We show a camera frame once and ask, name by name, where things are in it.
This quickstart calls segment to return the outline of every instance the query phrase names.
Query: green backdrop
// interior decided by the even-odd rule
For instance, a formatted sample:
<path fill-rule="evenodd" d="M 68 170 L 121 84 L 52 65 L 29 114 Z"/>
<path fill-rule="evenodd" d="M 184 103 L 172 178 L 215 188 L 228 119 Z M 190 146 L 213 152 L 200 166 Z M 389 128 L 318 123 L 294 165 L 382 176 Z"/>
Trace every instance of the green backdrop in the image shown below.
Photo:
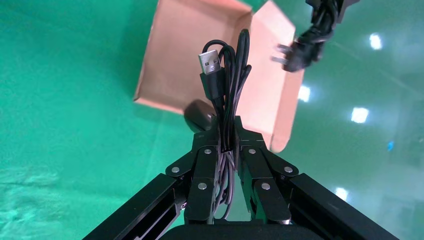
<path fill-rule="evenodd" d="M 81 239 L 190 149 L 181 116 L 132 102 L 156 4 L 0 1 L 0 239 Z M 304 1 L 277 4 L 298 33 L 309 26 Z M 422 9 L 411 0 L 348 9 L 306 72 L 309 101 L 280 154 L 412 240 L 424 239 Z M 365 123 L 351 121 L 354 107 L 369 109 Z M 236 191 L 229 219 L 246 220 Z"/>

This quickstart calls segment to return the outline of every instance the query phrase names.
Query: usb connector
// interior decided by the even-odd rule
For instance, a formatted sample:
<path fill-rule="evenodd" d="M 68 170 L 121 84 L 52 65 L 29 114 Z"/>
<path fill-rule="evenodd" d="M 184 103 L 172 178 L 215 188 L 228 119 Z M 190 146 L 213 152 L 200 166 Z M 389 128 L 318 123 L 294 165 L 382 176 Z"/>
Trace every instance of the usb connector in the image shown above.
<path fill-rule="evenodd" d="M 200 79 L 207 99 L 217 106 L 224 105 L 225 68 L 221 67 L 218 51 L 212 50 L 199 55 L 201 65 Z"/>
<path fill-rule="evenodd" d="M 221 69 L 220 58 L 218 57 L 217 50 L 212 50 L 200 54 L 199 61 L 201 64 L 201 70 L 206 75 Z"/>

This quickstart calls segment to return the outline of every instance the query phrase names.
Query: open cardboard box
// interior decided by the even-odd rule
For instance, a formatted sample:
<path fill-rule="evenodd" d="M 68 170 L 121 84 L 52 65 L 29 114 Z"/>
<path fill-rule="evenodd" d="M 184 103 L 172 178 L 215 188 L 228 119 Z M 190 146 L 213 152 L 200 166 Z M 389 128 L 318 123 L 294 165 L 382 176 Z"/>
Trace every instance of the open cardboard box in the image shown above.
<path fill-rule="evenodd" d="M 245 28 L 250 32 L 252 70 L 236 114 L 245 129 L 262 133 L 268 149 L 281 152 L 290 139 L 303 71 L 289 73 L 271 61 L 278 55 L 276 46 L 290 45 L 295 34 L 272 1 L 253 14 L 237 0 L 159 0 L 135 102 L 178 114 L 196 99 L 210 104 L 199 77 L 198 55 L 213 39 L 236 48 Z"/>

